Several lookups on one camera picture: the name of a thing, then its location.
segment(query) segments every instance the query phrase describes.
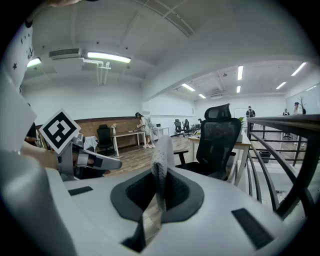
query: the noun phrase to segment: black metal railing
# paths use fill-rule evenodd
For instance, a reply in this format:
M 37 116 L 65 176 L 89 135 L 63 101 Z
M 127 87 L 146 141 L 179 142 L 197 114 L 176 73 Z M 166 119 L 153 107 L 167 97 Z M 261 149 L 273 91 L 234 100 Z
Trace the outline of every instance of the black metal railing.
M 305 216 L 308 216 L 312 211 L 315 203 L 308 190 L 308 186 L 315 174 L 315 170 L 318 165 L 320 157 L 320 114 L 311 115 L 295 115 L 295 116 L 277 116 L 277 117 L 251 117 L 247 118 L 248 123 L 258 124 L 263 126 L 263 130 L 248 130 L 248 137 L 252 142 L 259 142 L 265 149 L 255 148 L 251 145 L 255 156 L 248 154 L 248 158 L 251 163 L 253 179 L 256 188 L 256 198 L 259 202 L 261 199 L 260 183 L 257 176 L 256 167 L 253 159 L 257 159 L 269 190 L 272 209 L 283 219 L 285 219 L 292 210 L 296 207 L 299 201 L 302 202 Z M 265 130 L 265 127 L 270 127 L 278 130 Z M 265 133 L 290 133 L 298 136 L 298 140 L 282 140 L 282 139 L 265 139 Z M 274 149 L 268 142 L 297 142 L 296 150 L 291 149 Z M 301 143 L 306 144 L 305 150 L 300 150 Z M 261 157 L 259 151 L 269 151 L 274 157 Z M 293 152 L 294 158 L 284 158 L 281 152 Z M 298 158 L 300 153 L 304 153 L 304 158 Z M 292 188 L 279 203 L 277 192 L 275 190 L 274 183 L 268 172 L 268 169 L 264 163 L 264 159 L 277 161 L 283 168 L 286 175 L 292 182 Z M 292 166 L 295 166 L 297 161 L 302 161 L 302 165 L 298 175 L 294 173 L 293 167 L 287 162 L 293 161 Z M 252 177 L 250 175 L 250 169 L 247 161 L 248 181 L 249 181 L 249 194 L 252 196 Z

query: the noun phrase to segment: woman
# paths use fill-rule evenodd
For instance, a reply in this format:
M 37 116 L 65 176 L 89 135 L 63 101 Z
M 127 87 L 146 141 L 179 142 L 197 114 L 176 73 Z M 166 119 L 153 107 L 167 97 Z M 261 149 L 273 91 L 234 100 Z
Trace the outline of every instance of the woman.
M 148 145 L 149 149 L 155 148 L 155 144 L 151 138 L 151 128 L 149 127 L 149 121 L 148 119 L 140 114 L 139 112 L 135 113 L 135 117 L 140 119 L 140 124 L 138 124 L 136 127 L 138 129 L 141 129 L 141 131 L 145 131 L 145 139 L 146 139 L 146 144 Z

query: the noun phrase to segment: office room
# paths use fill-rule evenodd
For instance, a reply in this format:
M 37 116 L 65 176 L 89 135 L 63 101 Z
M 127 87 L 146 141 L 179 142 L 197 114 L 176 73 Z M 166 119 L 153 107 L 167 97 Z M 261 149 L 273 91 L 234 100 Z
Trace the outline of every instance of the office room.
M 42 251 L 66 235 L 76 255 L 281 254 L 275 239 L 288 246 L 316 214 L 320 59 L 285 6 L 47 0 L 30 12 L 1 63 L 1 161 L 53 199 L 25 199 L 55 209 L 59 225 L 26 232 Z

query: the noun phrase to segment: white ceiling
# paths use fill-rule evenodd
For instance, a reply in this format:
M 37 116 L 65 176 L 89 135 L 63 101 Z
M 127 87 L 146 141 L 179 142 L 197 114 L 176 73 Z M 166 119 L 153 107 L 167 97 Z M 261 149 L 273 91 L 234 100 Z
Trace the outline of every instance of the white ceiling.
M 187 82 L 195 91 L 182 86 L 174 90 L 195 101 L 201 99 L 198 94 L 203 94 L 208 98 L 217 94 L 225 97 L 244 94 L 284 94 L 301 82 L 311 71 L 319 68 L 307 62 L 295 76 L 291 76 L 301 64 L 300 61 L 293 60 L 244 63 L 242 80 L 238 80 L 238 66 L 232 66 L 209 72 Z M 287 83 L 280 89 L 276 89 L 282 82 Z M 237 86 L 241 86 L 240 93 L 237 93 Z
M 42 63 L 27 69 L 22 85 L 65 78 L 49 52 L 71 48 L 81 48 L 84 57 L 88 51 L 130 57 L 129 64 L 110 61 L 107 83 L 141 84 L 170 47 L 218 11 L 218 0 L 99 0 L 48 8 L 33 21 L 33 48 Z M 94 65 L 85 64 L 78 75 L 95 72 Z

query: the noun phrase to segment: black rubber pad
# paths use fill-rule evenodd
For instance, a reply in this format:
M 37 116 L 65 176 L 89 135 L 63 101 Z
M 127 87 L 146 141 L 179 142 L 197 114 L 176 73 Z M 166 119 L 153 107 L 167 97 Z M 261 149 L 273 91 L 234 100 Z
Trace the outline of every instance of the black rubber pad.
M 88 191 L 93 190 L 92 187 L 90 186 L 84 186 L 84 187 L 79 187 L 79 188 L 75 188 L 75 189 L 70 189 L 68 190 L 70 196 L 75 196 L 75 195 L 79 195 Z
M 231 213 L 257 250 L 266 246 L 274 239 L 246 209 L 233 210 Z

